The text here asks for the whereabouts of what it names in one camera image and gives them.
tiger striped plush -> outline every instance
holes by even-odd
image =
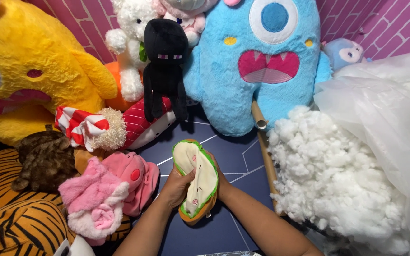
[[[0,255],[64,254],[64,242],[67,241],[66,247],[69,249],[76,234],[67,226],[60,196],[12,190],[10,184],[20,171],[17,152],[14,149],[0,151]],[[130,220],[125,216],[119,229],[107,240],[122,239],[129,230]]]

monster mouth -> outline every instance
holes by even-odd
[[[9,97],[0,99],[0,115],[12,112],[27,103],[47,103],[50,101],[51,97],[42,91],[33,89],[18,90]]]
[[[292,51],[269,55],[249,50],[238,60],[240,77],[250,83],[284,83],[297,75],[299,67],[300,59]]]

hand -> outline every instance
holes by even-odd
[[[164,201],[171,209],[179,206],[185,199],[187,188],[195,176],[195,168],[186,176],[181,176],[174,165],[157,200]]]
[[[211,160],[213,160],[214,165],[216,166],[216,170],[218,171],[218,178],[219,178],[219,183],[218,183],[218,199],[221,201],[225,200],[225,196],[229,194],[231,189],[233,188],[232,184],[226,179],[224,174],[221,172],[221,168],[219,168],[218,162],[216,161],[216,158],[214,158],[214,155],[211,152],[206,151],[210,157]]]

small blue plush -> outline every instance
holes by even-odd
[[[252,130],[253,97],[273,128],[311,102],[316,82],[331,78],[319,34],[315,0],[244,0],[233,7],[219,1],[185,65],[186,93],[223,135]]]
[[[365,51],[358,43],[346,38],[339,38],[327,43],[323,51],[330,58],[334,71],[355,63],[368,62],[363,57]]]

white polyester stuffing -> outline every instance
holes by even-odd
[[[382,253],[409,251],[405,202],[371,149],[328,115],[296,107],[268,132],[279,164],[276,212]]]

